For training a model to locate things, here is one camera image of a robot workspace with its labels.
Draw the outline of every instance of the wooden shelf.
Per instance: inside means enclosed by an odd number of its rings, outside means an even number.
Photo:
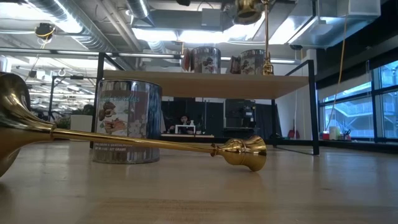
[[[276,99],[308,85],[308,77],[104,71],[105,79],[125,78],[160,85],[164,96]]]

